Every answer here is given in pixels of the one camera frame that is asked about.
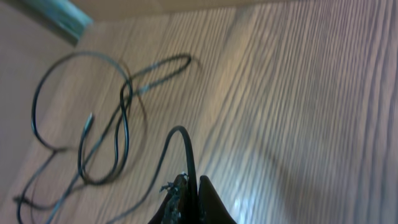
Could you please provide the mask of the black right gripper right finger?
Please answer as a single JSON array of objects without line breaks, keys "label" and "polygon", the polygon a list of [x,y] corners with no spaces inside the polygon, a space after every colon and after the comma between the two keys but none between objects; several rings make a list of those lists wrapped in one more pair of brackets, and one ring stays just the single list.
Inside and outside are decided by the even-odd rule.
[{"label": "black right gripper right finger", "polygon": [[202,175],[198,191],[200,223],[236,224],[228,213],[210,179]]}]

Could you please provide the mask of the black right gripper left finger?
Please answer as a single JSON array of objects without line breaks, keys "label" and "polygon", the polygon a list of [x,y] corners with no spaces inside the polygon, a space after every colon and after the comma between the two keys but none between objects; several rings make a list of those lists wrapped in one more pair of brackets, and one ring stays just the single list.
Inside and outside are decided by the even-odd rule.
[{"label": "black right gripper left finger", "polygon": [[161,186],[160,192],[166,191],[163,202],[149,224],[180,224],[185,222],[185,204],[188,196],[188,175],[181,173],[173,182]]}]

